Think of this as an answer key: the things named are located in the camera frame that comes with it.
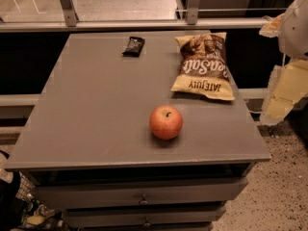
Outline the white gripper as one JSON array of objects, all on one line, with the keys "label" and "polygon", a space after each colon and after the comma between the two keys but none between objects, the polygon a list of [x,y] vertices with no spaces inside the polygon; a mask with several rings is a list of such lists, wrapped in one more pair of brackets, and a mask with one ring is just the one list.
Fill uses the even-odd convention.
[{"label": "white gripper", "polygon": [[273,126],[284,118],[308,93],[308,0],[295,0],[276,17],[265,16],[267,23],[259,35],[277,38],[279,50],[291,60],[284,66],[276,65],[269,77],[268,91],[262,105],[260,121]]}]

